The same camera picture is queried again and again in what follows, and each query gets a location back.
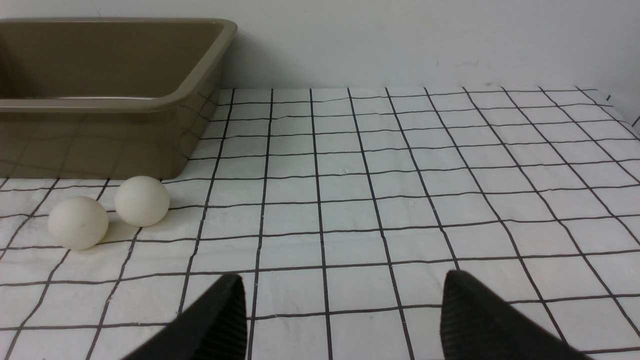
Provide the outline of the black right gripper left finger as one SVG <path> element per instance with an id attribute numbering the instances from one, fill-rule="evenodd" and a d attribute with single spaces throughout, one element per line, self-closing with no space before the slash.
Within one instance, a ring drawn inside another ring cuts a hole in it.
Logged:
<path id="1" fill-rule="evenodd" d="M 223 275 L 126 360 L 244 360 L 249 331 L 240 275 Z"/>

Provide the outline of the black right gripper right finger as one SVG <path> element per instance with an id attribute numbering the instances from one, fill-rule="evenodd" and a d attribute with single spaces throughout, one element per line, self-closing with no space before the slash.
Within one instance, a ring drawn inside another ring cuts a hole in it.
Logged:
<path id="1" fill-rule="evenodd" d="M 475 276 L 447 272 L 439 337 L 446 360 L 587 360 Z"/>

